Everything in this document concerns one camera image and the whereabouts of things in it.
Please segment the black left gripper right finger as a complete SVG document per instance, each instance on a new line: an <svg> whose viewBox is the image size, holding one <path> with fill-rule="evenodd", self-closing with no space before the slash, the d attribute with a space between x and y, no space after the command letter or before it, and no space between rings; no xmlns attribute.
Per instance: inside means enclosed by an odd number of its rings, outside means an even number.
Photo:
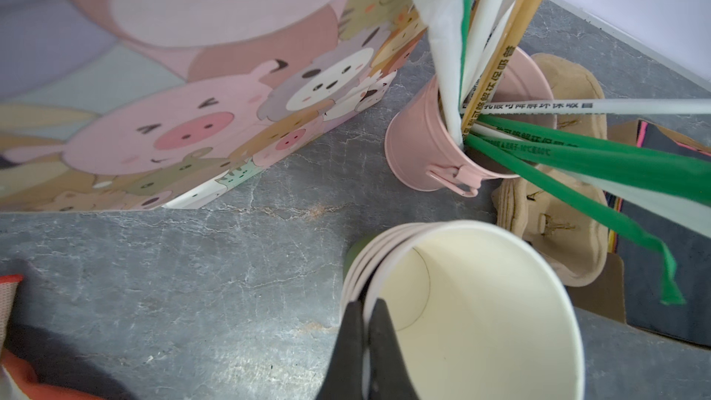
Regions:
<svg viewBox="0 0 711 400"><path fill-rule="evenodd" d="M378 299L375 303L368 324L368 351L368 399L418 399L405 366L389 309L383 299Z"/></svg>

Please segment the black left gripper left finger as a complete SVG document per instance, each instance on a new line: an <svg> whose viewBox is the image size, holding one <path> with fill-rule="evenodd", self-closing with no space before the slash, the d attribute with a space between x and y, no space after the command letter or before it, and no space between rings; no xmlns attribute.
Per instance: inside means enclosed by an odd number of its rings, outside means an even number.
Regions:
<svg viewBox="0 0 711 400"><path fill-rule="evenodd" d="M365 352L363 304L350 302L341 320L331 361L318 400L361 400Z"/></svg>

